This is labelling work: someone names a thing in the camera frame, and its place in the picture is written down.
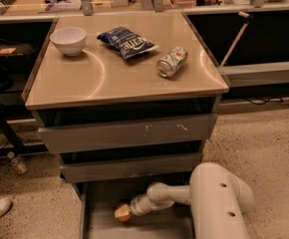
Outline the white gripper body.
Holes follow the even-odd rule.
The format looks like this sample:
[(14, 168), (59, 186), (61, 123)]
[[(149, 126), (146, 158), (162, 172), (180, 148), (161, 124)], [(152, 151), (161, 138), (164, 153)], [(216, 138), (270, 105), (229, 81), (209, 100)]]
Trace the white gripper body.
[(131, 211), (135, 216), (145, 215), (156, 208), (156, 203), (150, 200), (146, 194), (138, 195), (131, 201)]

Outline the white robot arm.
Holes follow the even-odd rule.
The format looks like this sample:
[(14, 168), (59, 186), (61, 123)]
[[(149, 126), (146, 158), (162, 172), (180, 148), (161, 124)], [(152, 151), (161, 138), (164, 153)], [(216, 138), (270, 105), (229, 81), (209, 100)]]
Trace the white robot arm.
[(188, 185), (152, 183), (145, 193), (121, 204), (114, 215), (125, 222), (174, 203), (190, 207), (196, 239), (250, 239), (243, 215), (255, 206), (253, 191), (245, 181), (212, 162), (198, 165)]

